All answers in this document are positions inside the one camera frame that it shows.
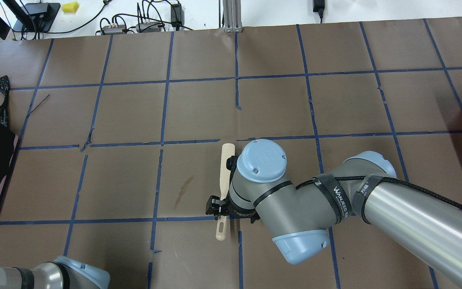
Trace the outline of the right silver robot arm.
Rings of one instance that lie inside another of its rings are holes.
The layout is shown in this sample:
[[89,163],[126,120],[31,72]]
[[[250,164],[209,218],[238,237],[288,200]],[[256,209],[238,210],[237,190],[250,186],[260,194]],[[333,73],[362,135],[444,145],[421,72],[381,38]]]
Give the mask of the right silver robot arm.
[[374,151],[299,185],[287,163],[272,140],[252,140],[239,155],[232,143],[222,146],[221,194],[205,206],[217,240],[225,239],[226,216],[261,220],[285,260],[298,265],[329,245],[328,228],[356,215],[462,288],[462,204],[398,179]]

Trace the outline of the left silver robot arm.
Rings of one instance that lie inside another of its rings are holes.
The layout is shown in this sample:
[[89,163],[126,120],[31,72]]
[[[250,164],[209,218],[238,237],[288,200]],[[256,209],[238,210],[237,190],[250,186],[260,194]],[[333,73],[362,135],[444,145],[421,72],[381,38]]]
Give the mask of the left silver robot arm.
[[0,289],[108,289],[110,280],[107,271],[66,256],[33,269],[0,267]]

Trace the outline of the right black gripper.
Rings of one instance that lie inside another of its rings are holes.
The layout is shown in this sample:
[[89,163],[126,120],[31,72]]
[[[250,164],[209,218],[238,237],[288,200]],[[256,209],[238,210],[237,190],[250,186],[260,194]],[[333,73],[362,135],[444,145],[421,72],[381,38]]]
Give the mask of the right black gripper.
[[227,169],[231,171],[227,197],[224,200],[221,200],[220,196],[209,196],[205,205],[205,214],[208,216],[214,216],[215,220],[217,220],[217,217],[220,215],[232,216],[233,218],[249,218],[250,222],[253,224],[255,221],[260,220],[260,216],[256,210],[254,208],[249,209],[238,205],[231,196],[231,191],[234,190],[232,188],[232,180],[237,172],[237,162],[238,156],[231,156],[226,163]]

